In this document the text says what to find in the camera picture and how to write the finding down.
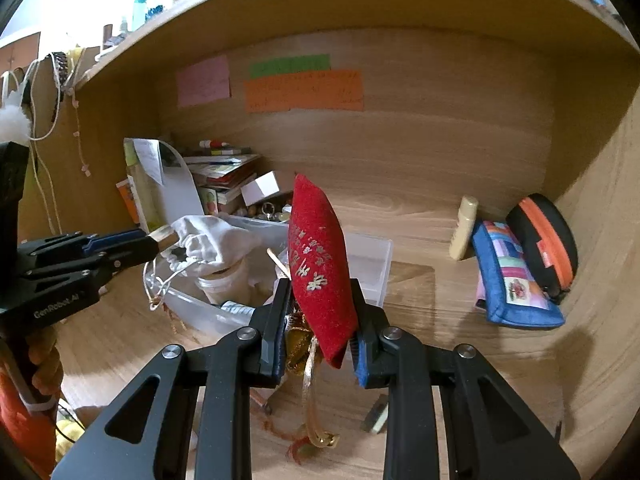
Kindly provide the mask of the left hand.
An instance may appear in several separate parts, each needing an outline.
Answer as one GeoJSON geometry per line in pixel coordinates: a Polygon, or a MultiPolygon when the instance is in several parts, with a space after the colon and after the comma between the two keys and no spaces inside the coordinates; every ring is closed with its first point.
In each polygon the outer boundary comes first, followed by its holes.
{"type": "Polygon", "coordinates": [[[56,348],[56,333],[47,327],[27,338],[29,361],[35,365],[32,385],[44,396],[57,396],[64,376],[60,354],[56,348]]]}

